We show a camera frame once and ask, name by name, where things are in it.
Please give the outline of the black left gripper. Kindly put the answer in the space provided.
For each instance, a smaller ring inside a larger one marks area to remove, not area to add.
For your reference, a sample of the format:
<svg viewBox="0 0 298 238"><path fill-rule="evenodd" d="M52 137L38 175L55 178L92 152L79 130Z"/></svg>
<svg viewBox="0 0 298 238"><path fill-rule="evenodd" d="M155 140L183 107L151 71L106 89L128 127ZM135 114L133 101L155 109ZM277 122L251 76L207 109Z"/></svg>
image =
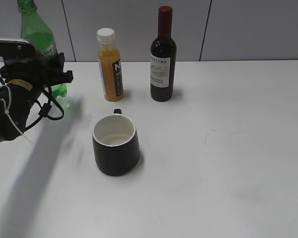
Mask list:
<svg viewBox="0 0 298 238"><path fill-rule="evenodd" d="M1 101L33 102L43 94L51 102L57 97L53 86L73 81L73 72L64 72L64 53L46 63L39 62L34 53L4 52L0 57L4 62L0 76L5 82L0 88Z"/></svg>

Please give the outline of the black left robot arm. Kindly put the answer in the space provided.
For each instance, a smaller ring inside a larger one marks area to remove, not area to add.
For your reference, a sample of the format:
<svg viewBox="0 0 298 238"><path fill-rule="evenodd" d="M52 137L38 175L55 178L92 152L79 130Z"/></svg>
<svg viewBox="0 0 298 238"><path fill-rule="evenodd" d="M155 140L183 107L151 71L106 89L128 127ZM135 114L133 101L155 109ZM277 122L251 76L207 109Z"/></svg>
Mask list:
<svg viewBox="0 0 298 238"><path fill-rule="evenodd" d="M72 71L64 72L65 55L59 53L47 64L37 60L5 63L0 68L0 142L22 136L42 118L60 120L64 109L52 93L52 87L71 83ZM40 104L39 117L30 125L27 119L38 98L44 94L47 102Z"/></svg>

